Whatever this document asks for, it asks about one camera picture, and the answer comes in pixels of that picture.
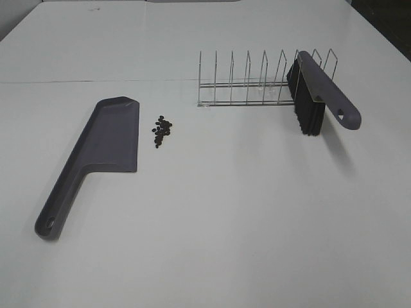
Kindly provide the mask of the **pile of coffee beans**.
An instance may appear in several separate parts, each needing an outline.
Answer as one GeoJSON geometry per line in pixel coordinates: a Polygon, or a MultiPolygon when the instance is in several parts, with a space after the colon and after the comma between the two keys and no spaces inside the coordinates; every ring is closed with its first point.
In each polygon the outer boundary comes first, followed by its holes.
{"type": "Polygon", "coordinates": [[[165,119],[163,115],[160,115],[155,122],[155,127],[152,128],[152,133],[154,134],[154,144],[156,148],[159,148],[166,136],[171,133],[171,127],[173,123],[165,119]]]}

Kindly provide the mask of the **grey plastic dustpan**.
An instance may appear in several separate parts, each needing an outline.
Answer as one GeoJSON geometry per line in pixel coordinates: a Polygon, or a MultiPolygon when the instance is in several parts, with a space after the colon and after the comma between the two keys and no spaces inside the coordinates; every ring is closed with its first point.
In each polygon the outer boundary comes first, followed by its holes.
{"type": "Polygon", "coordinates": [[[88,174],[137,171],[139,107],[138,101],[125,96],[96,104],[35,222],[41,239],[60,237],[88,174]]]}

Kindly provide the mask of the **grey hand brush black bristles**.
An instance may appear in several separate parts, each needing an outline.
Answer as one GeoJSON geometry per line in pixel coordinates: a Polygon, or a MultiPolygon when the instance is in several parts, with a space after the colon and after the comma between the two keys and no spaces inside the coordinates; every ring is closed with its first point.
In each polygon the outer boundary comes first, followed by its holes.
{"type": "Polygon", "coordinates": [[[344,128],[360,128],[362,117],[359,110],[307,51],[296,53],[286,79],[303,134],[320,134],[326,108],[344,128]]]}

